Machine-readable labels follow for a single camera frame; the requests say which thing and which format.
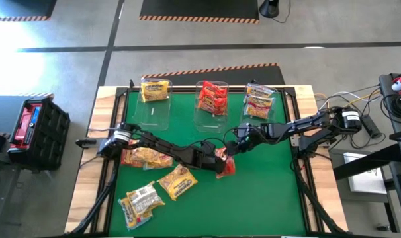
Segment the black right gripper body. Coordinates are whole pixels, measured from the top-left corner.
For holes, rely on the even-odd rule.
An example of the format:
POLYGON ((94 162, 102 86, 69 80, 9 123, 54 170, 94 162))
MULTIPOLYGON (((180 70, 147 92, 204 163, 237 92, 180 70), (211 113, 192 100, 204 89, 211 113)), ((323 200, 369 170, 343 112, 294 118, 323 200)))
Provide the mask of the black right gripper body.
POLYGON ((233 146, 235 153, 245 153, 251 151, 257 145, 265 141, 265 137, 261 132, 236 132, 236 142, 233 146))

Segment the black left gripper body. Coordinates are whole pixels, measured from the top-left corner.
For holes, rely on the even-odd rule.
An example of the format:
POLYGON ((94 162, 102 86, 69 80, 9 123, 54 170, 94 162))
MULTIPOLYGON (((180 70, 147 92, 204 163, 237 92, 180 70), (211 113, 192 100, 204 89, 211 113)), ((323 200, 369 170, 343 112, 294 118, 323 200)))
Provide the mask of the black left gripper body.
POLYGON ((187 167, 191 169, 203 169, 212 171, 213 168, 219 167, 216 163, 215 153, 205 153, 202 150, 195 150, 191 159, 187 163, 187 167))

